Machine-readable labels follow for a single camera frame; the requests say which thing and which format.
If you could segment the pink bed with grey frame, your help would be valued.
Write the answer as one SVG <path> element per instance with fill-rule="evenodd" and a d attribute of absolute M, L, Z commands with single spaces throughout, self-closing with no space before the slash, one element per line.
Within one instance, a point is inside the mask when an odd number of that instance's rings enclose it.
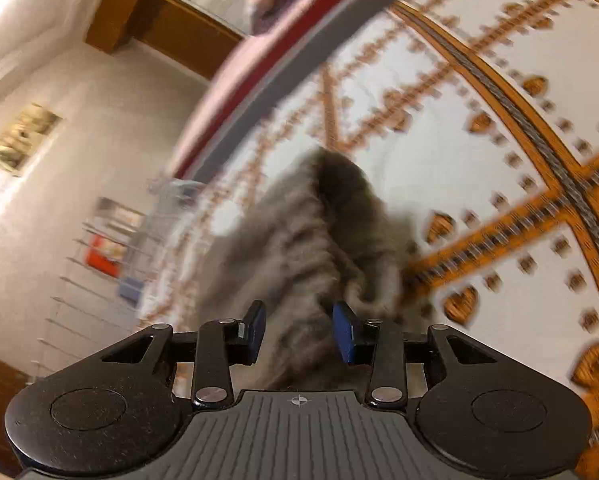
<path fill-rule="evenodd" d="M 296 0 L 245 38 L 211 81 L 164 172 L 210 182 L 260 119 L 395 0 Z"/>

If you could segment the grey-beige pants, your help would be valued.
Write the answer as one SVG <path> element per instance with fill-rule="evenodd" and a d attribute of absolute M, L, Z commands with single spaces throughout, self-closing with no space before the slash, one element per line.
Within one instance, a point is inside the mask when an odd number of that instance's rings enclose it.
<path fill-rule="evenodd" d="M 342 360 L 331 324 L 345 301 L 359 318 L 396 321 L 398 245 L 358 166 L 316 148 L 275 182 L 203 259 L 196 322 L 242 318 L 264 302 L 266 333 L 234 390 L 365 391 L 369 367 Z"/>

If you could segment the red box on dresser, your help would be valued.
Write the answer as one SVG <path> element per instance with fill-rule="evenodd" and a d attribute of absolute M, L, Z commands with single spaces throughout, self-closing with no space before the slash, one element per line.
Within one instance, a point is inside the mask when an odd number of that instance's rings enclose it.
<path fill-rule="evenodd" d="M 127 247 L 121 243 L 94 234 L 86 253 L 86 266 L 109 275 L 111 278 L 118 278 L 122 272 L 126 249 Z"/>

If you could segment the framed wall picture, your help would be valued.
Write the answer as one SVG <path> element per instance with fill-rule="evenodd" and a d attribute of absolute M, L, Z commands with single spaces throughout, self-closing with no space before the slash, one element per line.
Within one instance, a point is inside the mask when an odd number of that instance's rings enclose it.
<path fill-rule="evenodd" d="M 37 103 L 24 107 L 0 133 L 0 168 L 19 176 L 62 117 Z"/>

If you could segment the white orange patterned bedspread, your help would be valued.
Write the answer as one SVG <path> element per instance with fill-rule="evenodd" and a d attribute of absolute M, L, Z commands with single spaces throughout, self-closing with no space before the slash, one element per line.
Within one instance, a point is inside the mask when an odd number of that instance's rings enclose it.
<path fill-rule="evenodd" d="M 313 148 L 394 219 L 405 301 L 580 393 L 599 479 L 599 0 L 399 0 L 255 126 L 158 256 L 141 320 L 186 328 L 202 258 Z"/>

